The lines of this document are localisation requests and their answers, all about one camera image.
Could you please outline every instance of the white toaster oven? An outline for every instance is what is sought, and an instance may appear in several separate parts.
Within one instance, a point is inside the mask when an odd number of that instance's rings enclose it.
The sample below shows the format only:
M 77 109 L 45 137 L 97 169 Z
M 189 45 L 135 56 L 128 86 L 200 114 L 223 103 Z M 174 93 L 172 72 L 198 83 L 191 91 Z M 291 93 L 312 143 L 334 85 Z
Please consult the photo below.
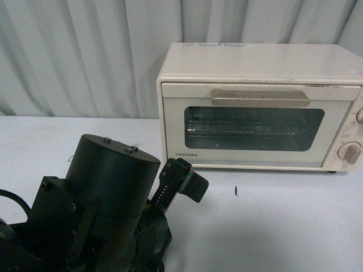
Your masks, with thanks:
M 172 44 L 157 79 L 164 160 L 353 170 L 362 85 L 363 59 L 338 45 Z

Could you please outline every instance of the toaster oven knob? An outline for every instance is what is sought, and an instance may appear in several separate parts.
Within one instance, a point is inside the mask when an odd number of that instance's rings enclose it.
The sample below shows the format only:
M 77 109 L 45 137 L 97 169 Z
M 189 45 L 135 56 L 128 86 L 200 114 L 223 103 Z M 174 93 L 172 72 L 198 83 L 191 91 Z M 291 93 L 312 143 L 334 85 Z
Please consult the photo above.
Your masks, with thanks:
M 361 155 L 362 147 L 359 143 L 351 142 L 341 146 L 338 150 L 339 158 L 346 160 L 350 165 L 357 162 Z
M 363 124 L 363 108 L 357 113 L 357 120 L 359 123 Z

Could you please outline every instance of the cable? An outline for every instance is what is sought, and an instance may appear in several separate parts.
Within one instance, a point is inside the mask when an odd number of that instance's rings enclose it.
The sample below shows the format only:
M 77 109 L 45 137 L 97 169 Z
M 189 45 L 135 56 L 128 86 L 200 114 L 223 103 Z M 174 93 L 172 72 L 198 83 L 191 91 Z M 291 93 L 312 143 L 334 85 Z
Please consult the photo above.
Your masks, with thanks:
M 26 215 L 29 216 L 30 207 L 20 196 L 14 194 L 12 192 L 2 190 L 2 189 L 0 189 L 0 196 L 7 197 L 7 198 L 14 200 L 17 204 L 19 204 L 23 208 Z

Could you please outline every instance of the white curtain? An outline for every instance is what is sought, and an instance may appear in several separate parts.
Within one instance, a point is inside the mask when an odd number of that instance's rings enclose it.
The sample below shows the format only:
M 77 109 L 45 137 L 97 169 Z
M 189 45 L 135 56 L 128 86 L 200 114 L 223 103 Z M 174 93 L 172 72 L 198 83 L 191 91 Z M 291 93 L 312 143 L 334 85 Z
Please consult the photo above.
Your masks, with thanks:
M 0 114 L 158 118 L 173 42 L 339 44 L 363 0 L 0 0 Z

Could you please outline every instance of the glass window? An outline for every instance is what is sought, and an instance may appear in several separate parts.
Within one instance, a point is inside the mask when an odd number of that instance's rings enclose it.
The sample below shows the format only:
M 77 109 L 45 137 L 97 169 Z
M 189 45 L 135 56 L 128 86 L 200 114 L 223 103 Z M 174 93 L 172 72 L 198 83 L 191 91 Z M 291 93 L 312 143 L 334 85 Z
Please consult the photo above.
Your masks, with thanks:
M 188 107 L 185 145 L 220 150 L 306 151 L 322 109 Z

